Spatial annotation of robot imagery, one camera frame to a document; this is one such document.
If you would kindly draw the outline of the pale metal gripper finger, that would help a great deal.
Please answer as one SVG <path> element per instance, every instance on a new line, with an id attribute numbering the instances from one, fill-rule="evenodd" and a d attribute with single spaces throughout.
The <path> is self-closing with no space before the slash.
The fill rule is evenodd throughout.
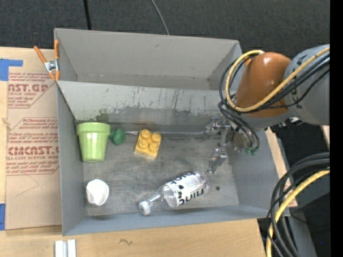
<path id="1" fill-rule="evenodd" d="M 225 123 L 221 117 L 213 117 L 205 127 L 205 136 L 210 137 L 212 135 L 220 134 L 222 130 L 225 129 Z"/>
<path id="2" fill-rule="evenodd" d="M 216 173 L 218 167 L 222 166 L 223 162 L 227 159 L 227 157 L 228 156 L 224 148 L 215 148 L 210 157 L 208 172 Z"/>

